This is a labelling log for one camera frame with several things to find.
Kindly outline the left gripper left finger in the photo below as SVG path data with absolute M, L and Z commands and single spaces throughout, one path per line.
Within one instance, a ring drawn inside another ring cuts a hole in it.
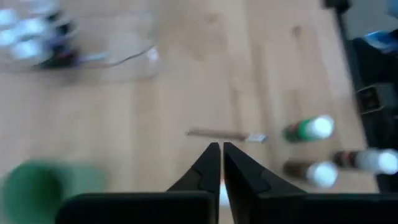
M 165 192 L 80 194 L 58 211 L 56 224 L 218 224 L 221 151 L 208 145 Z

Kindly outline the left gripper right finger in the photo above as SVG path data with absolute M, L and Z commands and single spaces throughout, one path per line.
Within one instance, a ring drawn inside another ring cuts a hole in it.
M 398 224 L 398 194 L 308 193 L 230 142 L 223 157 L 235 224 Z

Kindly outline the brown small paint bottle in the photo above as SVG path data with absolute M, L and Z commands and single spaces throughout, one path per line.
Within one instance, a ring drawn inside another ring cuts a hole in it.
M 334 186 L 338 178 L 338 170 L 330 161 L 289 160 L 284 164 L 284 172 L 321 188 Z

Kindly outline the green small paint bottle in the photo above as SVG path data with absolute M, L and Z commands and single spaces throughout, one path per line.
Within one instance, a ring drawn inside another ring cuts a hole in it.
M 329 138 L 334 131 L 334 119 L 321 115 L 288 125 L 283 134 L 289 142 L 318 141 Z

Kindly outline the grey small paint bottle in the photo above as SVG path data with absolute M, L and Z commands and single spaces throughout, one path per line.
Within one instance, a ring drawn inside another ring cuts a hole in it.
M 370 148 L 359 151 L 337 151 L 332 161 L 340 168 L 374 174 L 394 175 L 398 172 L 398 152 L 393 149 Z

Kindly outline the red small paint bottle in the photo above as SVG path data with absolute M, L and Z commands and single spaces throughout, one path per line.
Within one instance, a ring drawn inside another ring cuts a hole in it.
M 11 47 L 10 55 L 18 62 L 43 69 L 72 67 L 78 61 L 76 50 L 34 39 L 18 42 Z

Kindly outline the lavender small paint bottle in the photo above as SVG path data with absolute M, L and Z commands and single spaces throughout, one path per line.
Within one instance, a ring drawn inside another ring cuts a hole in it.
M 49 21 L 43 18 L 22 20 L 16 26 L 16 32 L 22 40 L 39 40 L 49 47 L 71 47 L 79 28 L 70 19 Z

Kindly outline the black small paint bottle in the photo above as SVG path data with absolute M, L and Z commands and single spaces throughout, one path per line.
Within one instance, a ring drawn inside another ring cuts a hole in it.
M 21 42 L 18 31 L 13 29 L 6 29 L 0 31 L 0 47 L 8 48 Z

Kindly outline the green plastic cup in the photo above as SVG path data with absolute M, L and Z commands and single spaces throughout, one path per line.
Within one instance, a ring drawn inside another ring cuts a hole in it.
M 1 223 L 55 224 L 64 201 L 105 188 L 106 171 L 96 164 L 27 160 L 0 183 L 0 208 L 5 218 Z

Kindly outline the clear plastic bin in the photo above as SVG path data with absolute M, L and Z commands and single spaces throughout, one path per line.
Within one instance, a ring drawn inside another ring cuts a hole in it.
M 0 47 L 0 70 L 13 74 L 43 73 L 65 79 L 93 78 L 128 80 L 156 73 L 159 0 L 59 0 L 60 10 L 52 14 L 29 12 L 26 0 L 0 0 L 0 9 L 13 9 L 19 20 L 8 29 L 16 30 L 22 20 L 70 19 L 79 28 L 73 45 L 78 61 L 72 67 L 43 69 L 12 59 L 10 49 Z

